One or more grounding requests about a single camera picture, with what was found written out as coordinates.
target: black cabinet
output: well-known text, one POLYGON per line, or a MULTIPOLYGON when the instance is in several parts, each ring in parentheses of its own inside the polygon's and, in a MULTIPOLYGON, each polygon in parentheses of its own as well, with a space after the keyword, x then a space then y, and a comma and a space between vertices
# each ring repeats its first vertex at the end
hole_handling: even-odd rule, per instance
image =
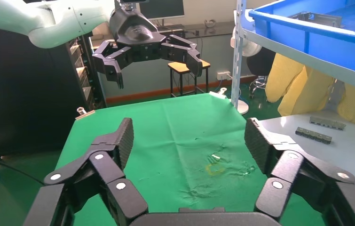
POLYGON ((86 97, 96 95, 85 96, 71 45, 80 44, 86 57, 82 66, 97 107, 105 104, 85 39, 42 49, 24 35, 0 30, 0 155, 62 148, 76 109, 94 107, 86 97))

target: stool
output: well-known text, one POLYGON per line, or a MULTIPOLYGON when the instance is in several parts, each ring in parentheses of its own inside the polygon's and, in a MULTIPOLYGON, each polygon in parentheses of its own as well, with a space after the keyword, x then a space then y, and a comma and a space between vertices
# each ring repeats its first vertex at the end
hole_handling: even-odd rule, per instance
POLYGON ((199 90, 201 93, 208 93, 209 92, 209 80, 208 80, 208 68, 211 67, 211 64, 206 62, 206 61, 202 61, 202 70, 205 69, 206 70, 206 92, 204 92, 202 89, 200 89, 197 86, 197 77, 194 76, 194 90, 192 91, 188 91, 183 93, 183 75, 184 74, 188 74, 190 73, 190 70, 187 68, 187 66, 185 64, 182 63, 178 63, 178 62, 172 62, 172 63, 168 63, 167 66, 170 68, 170 97, 181 97, 190 93, 194 93, 197 94, 197 90, 199 90), (176 72, 180 75, 180 95, 175 95, 173 94, 173 72, 176 72))
POLYGON ((262 47, 258 54, 247 57, 246 64, 248 65, 249 71, 251 74, 258 76, 258 78, 249 85, 249 98, 255 96, 256 89, 266 88, 268 74, 273 66, 275 55, 275 52, 262 47))

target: white table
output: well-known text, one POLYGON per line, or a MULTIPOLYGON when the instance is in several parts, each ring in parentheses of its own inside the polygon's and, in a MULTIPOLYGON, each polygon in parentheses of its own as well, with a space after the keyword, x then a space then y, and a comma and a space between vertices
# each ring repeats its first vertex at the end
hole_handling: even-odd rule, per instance
POLYGON ((281 118, 260 121, 270 132, 290 136, 303 150, 310 155, 330 162, 355 175, 355 125, 342 119, 332 112, 314 112, 307 114, 291 115, 281 118), (346 124, 343 131, 329 129, 309 123, 310 116, 339 121, 346 124), (332 137, 329 145, 295 134, 297 127, 302 127, 332 137))

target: white shelf post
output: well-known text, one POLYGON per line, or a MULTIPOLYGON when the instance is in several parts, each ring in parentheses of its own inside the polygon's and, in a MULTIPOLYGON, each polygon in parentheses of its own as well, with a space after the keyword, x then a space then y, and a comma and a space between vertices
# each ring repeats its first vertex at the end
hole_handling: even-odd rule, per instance
POLYGON ((231 102, 235 108, 238 108, 239 99, 239 85, 241 77, 241 62, 242 62, 242 48, 244 45, 243 29, 241 27, 241 14, 244 13, 242 9, 246 8, 246 0, 237 0, 236 17, 236 41, 234 45, 234 59, 233 59, 233 81, 231 84, 231 102))

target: computer monitor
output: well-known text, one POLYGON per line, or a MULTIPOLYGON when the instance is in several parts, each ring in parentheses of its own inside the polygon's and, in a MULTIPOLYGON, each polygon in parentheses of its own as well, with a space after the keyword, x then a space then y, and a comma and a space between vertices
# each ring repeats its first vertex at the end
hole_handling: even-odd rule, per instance
POLYGON ((183 0, 150 0, 140 3, 138 9, 149 20, 184 16, 183 0))

